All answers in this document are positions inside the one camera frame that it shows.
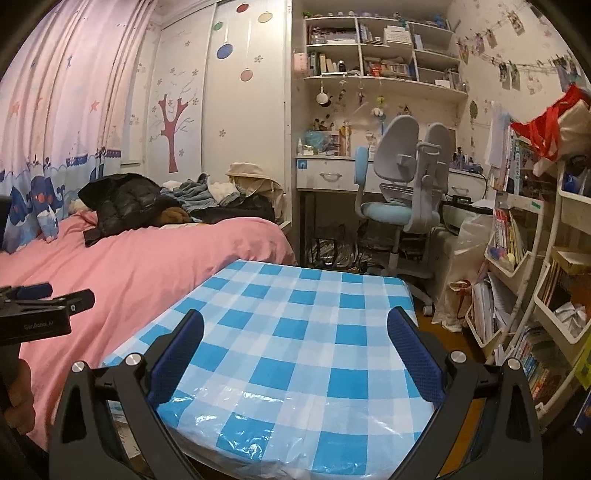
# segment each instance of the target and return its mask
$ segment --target metal screw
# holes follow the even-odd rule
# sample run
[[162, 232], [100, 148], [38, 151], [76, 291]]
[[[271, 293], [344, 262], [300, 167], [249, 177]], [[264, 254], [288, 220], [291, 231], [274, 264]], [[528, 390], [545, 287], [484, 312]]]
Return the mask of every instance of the metal screw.
[[142, 361], [142, 356], [139, 353], [132, 353], [125, 358], [125, 363], [129, 366], [137, 365]]
[[74, 365], [72, 365], [72, 371], [75, 374], [78, 374], [84, 370], [84, 367], [84, 362], [74, 362]]
[[459, 351], [459, 350], [452, 352], [450, 357], [457, 364], [462, 364], [466, 361], [466, 354], [464, 352]]
[[515, 358], [509, 358], [509, 360], [507, 360], [507, 365], [512, 370], [519, 370], [521, 368], [519, 360], [516, 360]]

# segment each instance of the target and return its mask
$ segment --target pink bedsheet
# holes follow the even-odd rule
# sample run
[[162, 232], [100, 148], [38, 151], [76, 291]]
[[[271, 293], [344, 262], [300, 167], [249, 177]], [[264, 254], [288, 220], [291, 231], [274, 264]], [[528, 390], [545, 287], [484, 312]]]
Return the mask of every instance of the pink bedsheet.
[[62, 221], [58, 240], [37, 239], [0, 254], [0, 286], [50, 282], [55, 296], [90, 288], [92, 310], [72, 317], [67, 336], [21, 348], [33, 373], [37, 421], [31, 437], [47, 446], [47, 431], [68, 371], [76, 360], [92, 368], [160, 313], [234, 260], [294, 264], [281, 229], [254, 218], [175, 229], [144, 228], [86, 248], [82, 232], [95, 213]]

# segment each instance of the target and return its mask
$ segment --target star pattern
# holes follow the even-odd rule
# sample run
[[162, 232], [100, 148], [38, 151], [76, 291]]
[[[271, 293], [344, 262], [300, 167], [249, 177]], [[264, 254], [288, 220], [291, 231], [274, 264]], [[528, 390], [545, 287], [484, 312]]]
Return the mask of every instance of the star pattern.
[[21, 102], [13, 103], [12, 107], [10, 109], [10, 116], [18, 115], [18, 111], [19, 111], [20, 107], [21, 107]]

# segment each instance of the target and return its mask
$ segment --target clothing pile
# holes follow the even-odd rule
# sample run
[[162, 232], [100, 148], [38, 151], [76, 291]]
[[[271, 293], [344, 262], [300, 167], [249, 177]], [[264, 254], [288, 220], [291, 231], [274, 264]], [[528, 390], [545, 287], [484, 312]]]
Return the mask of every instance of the clothing pile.
[[87, 247], [126, 230], [191, 222], [178, 200], [161, 195], [156, 183], [137, 173], [109, 175], [92, 181], [78, 196], [98, 217], [97, 226], [84, 232]]
[[213, 182], [206, 173], [196, 181], [168, 181], [161, 193], [177, 200], [195, 222], [214, 224], [237, 217], [275, 222], [281, 217], [283, 189], [260, 166], [233, 163], [226, 174], [226, 183]]

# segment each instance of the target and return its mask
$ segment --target wooden floor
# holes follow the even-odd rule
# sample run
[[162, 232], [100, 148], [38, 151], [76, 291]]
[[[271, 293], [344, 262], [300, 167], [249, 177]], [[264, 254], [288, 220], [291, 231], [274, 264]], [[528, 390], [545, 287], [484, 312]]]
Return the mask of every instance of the wooden floor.
[[[474, 338], [466, 337], [461, 333], [452, 333], [443, 328], [441, 325], [431, 324], [431, 319], [425, 318], [421, 312], [421, 308], [416, 308], [416, 314], [418, 319], [418, 327], [425, 331], [431, 332], [437, 336], [439, 341], [445, 346], [448, 351], [460, 350], [464, 352], [469, 358], [472, 358], [479, 362], [484, 362], [482, 351], [478, 347], [478, 344]], [[440, 475], [445, 473], [453, 472], [456, 470], [464, 458], [464, 454], [470, 445], [472, 435], [478, 424], [480, 418], [480, 412], [482, 410], [484, 402], [474, 401], [470, 407], [470, 411], [466, 417], [462, 431], [457, 437], [456, 444], [454, 445], [447, 462], [440, 472]]]
[[[483, 362], [485, 359], [482, 355], [482, 352], [478, 348], [476, 342], [473, 338], [467, 338], [461, 333], [452, 333], [441, 327], [441, 325], [432, 325], [431, 319], [425, 318], [421, 312], [422, 308], [417, 308], [417, 318], [418, 318], [418, 326], [421, 330], [426, 332], [431, 332], [439, 338], [441, 343], [445, 346], [448, 351], [453, 350], [461, 350], [463, 351], [468, 357]], [[444, 475], [449, 472], [453, 472], [457, 469], [470, 445], [470, 441], [472, 440], [472, 434], [476, 425], [478, 423], [478, 419], [480, 417], [480, 411], [482, 409], [483, 402], [475, 401], [472, 403], [470, 408], [470, 412], [466, 417], [466, 421], [462, 427], [462, 431], [458, 435], [456, 440], [456, 444], [452, 449], [449, 457], [447, 458], [447, 462], [443, 469], [441, 470], [440, 474]], [[219, 473], [216, 470], [213, 470], [209, 467], [204, 465], [200, 465], [197, 462], [193, 462], [192, 459], [189, 459], [194, 467], [201, 473], [201, 475], [206, 480], [233, 480], [231, 477]], [[135, 457], [132, 460], [134, 464], [134, 468], [138, 471], [143, 473], [144, 475], [151, 477], [151, 472], [147, 468], [144, 460], [141, 456]]]

